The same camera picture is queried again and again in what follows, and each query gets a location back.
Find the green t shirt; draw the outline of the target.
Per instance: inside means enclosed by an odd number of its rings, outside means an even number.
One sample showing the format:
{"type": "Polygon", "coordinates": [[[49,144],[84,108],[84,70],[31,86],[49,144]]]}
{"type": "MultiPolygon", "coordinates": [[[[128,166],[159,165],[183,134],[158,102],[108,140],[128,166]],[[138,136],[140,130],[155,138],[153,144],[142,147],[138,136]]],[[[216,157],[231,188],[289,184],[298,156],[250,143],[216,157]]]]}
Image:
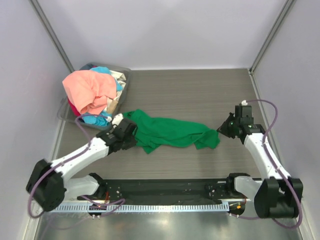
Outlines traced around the green t shirt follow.
{"type": "Polygon", "coordinates": [[[125,112],[124,117],[135,122],[137,146],[150,154],[160,146],[186,148],[194,145],[196,149],[215,149],[219,143],[219,133],[208,126],[173,118],[151,117],[137,109],[125,112]]]}

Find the grey plastic bin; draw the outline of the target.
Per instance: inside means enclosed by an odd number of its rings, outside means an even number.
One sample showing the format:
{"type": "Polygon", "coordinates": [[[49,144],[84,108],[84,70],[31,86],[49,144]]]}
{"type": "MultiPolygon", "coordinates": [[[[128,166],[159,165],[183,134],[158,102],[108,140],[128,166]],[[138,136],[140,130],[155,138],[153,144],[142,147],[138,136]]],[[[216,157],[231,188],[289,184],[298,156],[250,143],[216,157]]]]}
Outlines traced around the grey plastic bin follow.
{"type": "MultiPolygon", "coordinates": [[[[132,70],[129,68],[126,68],[126,67],[116,66],[116,65],[112,65],[112,64],[102,64],[102,63],[96,63],[96,62],[90,62],[90,63],[85,64],[84,66],[86,66],[88,64],[92,64],[92,65],[95,65],[98,67],[107,67],[108,69],[110,69],[112,71],[117,71],[117,72],[123,73],[126,77],[126,85],[124,87],[122,95],[120,96],[120,99],[119,99],[118,105],[115,109],[115,112],[112,114],[112,117],[114,117],[115,115],[120,113],[121,106],[125,102],[125,99],[127,97],[129,85],[130,85],[131,80],[133,78],[132,70]]],[[[65,97],[61,101],[60,109],[57,112],[57,116],[60,120],[73,123],[74,120],[76,119],[76,116],[73,114],[73,112],[68,104],[67,99],[68,98],[65,97]]]]}

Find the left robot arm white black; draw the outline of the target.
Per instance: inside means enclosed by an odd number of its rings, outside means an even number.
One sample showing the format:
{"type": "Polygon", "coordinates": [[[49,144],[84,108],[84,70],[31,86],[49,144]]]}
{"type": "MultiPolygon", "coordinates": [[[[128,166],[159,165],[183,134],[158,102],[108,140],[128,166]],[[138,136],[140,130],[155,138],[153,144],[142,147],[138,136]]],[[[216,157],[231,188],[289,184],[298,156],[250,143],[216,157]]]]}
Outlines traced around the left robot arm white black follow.
{"type": "Polygon", "coordinates": [[[38,161],[26,185],[30,199],[44,212],[55,210],[64,200],[78,197],[101,200],[108,190],[107,183],[98,174],[81,178],[74,175],[97,160],[134,147],[137,128],[136,123],[120,113],[86,145],[51,162],[38,161]]]}

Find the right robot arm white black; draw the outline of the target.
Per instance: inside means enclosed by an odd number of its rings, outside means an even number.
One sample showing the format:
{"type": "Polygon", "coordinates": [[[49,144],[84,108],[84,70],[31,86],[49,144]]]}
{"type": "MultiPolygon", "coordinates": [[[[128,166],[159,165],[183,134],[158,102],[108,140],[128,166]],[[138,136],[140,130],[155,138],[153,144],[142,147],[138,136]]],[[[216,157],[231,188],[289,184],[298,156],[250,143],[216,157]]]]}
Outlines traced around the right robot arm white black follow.
{"type": "Polygon", "coordinates": [[[250,101],[243,100],[217,129],[228,138],[239,138],[261,175],[261,183],[247,175],[232,175],[225,185],[231,198],[243,194],[253,201],[260,219],[302,218],[303,183],[282,166],[268,141],[268,130],[254,122],[250,101]]]}

